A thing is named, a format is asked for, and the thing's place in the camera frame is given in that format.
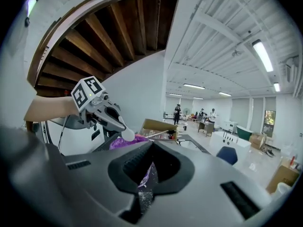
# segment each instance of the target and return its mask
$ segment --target fan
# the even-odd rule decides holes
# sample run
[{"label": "fan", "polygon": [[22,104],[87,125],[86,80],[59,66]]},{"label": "fan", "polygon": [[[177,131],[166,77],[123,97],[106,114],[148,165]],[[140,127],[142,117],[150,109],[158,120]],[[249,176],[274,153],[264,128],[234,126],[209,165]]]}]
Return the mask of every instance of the fan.
[{"label": "fan", "polygon": [[235,51],[232,53],[232,56],[240,56],[243,53],[243,51],[237,51],[237,48],[235,49]]},{"label": "fan", "polygon": [[190,114],[190,109],[189,108],[183,109],[183,115],[188,115],[188,114]]}]

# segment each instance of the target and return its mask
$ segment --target blue chair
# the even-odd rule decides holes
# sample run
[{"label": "blue chair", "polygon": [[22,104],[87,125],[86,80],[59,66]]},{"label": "blue chair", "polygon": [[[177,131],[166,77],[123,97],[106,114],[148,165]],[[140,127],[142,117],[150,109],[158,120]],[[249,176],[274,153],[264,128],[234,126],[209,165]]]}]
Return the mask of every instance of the blue chair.
[{"label": "blue chair", "polygon": [[238,161],[236,150],[227,146],[223,146],[216,156],[231,165],[234,165]]}]

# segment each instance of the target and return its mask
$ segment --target purple bag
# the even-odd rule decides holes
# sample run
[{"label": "purple bag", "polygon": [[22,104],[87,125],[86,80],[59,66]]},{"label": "purple bag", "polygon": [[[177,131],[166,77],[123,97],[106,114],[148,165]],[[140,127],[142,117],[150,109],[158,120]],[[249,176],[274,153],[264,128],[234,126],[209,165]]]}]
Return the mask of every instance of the purple bag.
[{"label": "purple bag", "polygon": [[[110,143],[109,150],[127,147],[127,146],[130,146],[130,145],[133,145],[133,144],[136,144],[139,142],[144,142],[144,141],[149,141],[149,140],[141,135],[135,135],[133,141],[126,141],[123,138],[118,138]],[[142,187],[143,185],[145,185],[147,183],[150,170],[151,170],[151,167],[148,168],[146,175],[144,176],[144,178],[142,179],[142,181],[140,182],[140,185],[138,187]]]}]

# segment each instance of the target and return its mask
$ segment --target forearm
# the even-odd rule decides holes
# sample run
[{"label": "forearm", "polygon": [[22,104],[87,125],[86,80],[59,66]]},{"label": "forearm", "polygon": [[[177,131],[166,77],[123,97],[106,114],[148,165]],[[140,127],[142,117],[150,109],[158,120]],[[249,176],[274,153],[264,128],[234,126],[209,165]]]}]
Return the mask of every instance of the forearm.
[{"label": "forearm", "polygon": [[53,98],[36,96],[24,120],[40,122],[71,114],[79,114],[71,96]]}]

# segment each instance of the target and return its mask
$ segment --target cable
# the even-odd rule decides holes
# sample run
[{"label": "cable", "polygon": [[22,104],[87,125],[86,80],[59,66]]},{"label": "cable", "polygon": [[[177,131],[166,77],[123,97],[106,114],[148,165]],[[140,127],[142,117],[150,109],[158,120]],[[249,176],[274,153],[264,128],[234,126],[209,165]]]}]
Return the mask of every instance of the cable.
[{"label": "cable", "polygon": [[60,135],[60,139],[59,139],[59,143],[58,143],[58,150],[59,150],[60,153],[61,153],[61,148],[60,148],[61,138],[62,138],[63,131],[64,131],[65,125],[66,125],[66,123],[67,123],[69,117],[70,117],[70,115],[66,116],[66,117],[65,117],[65,120],[64,120],[64,123],[63,123],[62,131],[61,131],[61,135]]}]

